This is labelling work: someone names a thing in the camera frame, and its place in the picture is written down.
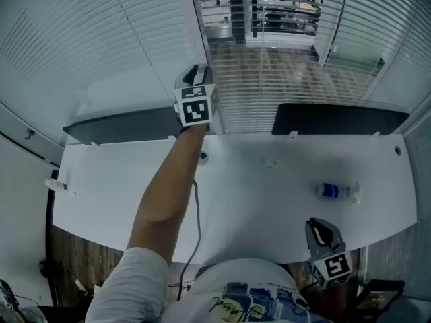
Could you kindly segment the black desk divider panel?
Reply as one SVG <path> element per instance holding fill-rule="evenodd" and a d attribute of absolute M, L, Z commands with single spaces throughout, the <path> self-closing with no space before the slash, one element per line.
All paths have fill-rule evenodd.
<path fill-rule="evenodd" d="M 390 135 L 409 118 L 408 113 L 331 104 L 278 106 L 272 135 Z"/>
<path fill-rule="evenodd" d="M 182 129 L 173 107 L 154 108 L 93 118 L 63 128 L 80 143 L 90 145 L 165 140 Z"/>

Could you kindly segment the small white bottle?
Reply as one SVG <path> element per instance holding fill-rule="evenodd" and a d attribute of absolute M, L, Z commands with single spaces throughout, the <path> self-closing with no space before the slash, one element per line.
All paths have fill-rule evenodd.
<path fill-rule="evenodd" d="M 68 185 L 61 181 L 55 180 L 53 178 L 46 179 L 44 184 L 54 192 L 67 192 L 69 190 Z"/>

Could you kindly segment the person's left forearm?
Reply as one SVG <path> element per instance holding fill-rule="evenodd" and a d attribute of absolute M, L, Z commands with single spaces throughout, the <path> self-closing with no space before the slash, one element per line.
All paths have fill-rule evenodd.
<path fill-rule="evenodd" d="M 141 198 L 128 248 L 145 248 L 172 261 L 206 131 L 199 124 L 178 136 Z"/>

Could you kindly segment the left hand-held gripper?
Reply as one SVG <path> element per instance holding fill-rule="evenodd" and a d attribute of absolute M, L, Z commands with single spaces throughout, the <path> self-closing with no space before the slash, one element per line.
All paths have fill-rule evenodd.
<path fill-rule="evenodd" d="M 213 70 L 200 63 L 187 67 L 174 82 L 174 109 L 181 125 L 209 124 L 216 111 L 216 85 Z"/>

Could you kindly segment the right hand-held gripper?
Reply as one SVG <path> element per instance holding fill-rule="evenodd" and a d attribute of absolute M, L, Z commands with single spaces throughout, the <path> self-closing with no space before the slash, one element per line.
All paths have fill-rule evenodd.
<path fill-rule="evenodd" d="M 307 246 L 310 252 L 330 248 L 328 252 L 311 256 L 308 260 L 311 275 L 321 289 L 329 289 L 345 283 L 352 271 L 351 252 L 340 230 L 324 219 L 310 218 L 305 225 Z"/>

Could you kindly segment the blue label spray bottle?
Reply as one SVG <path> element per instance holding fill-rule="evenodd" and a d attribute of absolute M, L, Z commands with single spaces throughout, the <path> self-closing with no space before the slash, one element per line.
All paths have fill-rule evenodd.
<path fill-rule="evenodd" d="M 361 188 L 358 182 L 349 186 L 322 182 L 316 186 L 316 194 L 320 199 L 342 200 L 351 205 L 359 204 L 361 201 Z"/>

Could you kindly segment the black tablet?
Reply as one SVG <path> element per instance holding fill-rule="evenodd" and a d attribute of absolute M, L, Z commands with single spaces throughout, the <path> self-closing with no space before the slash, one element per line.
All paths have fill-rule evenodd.
<path fill-rule="evenodd" d="M 356 310 L 384 312 L 401 297 L 405 282 L 402 280 L 371 279 L 357 296 Z"/>

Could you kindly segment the person's white printed t-shirt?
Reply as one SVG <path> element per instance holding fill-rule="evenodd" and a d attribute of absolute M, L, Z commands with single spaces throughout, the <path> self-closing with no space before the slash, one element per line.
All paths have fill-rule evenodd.
<path fill-rule="evenodd" d="M 168 276 L 160 255 L 126 250 L 95 294 L 85 323 L 330 323 L 311 312 L 286 270 L 266 260 L 216 264 L 173 303 L 166 302 Z"/>

